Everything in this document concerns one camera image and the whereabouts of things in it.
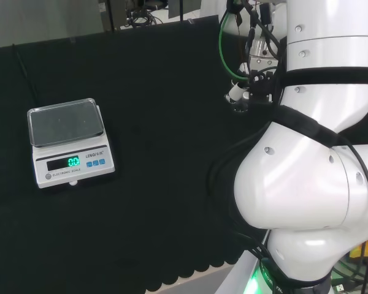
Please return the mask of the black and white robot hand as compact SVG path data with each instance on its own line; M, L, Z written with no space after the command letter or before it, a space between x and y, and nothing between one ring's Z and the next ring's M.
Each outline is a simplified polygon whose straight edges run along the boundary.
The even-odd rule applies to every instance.
M272 66L252 70L249 80L232 83L231 89L224 96L225 100L235 111L245 111L250 105L271 103L276 69L276 66Z

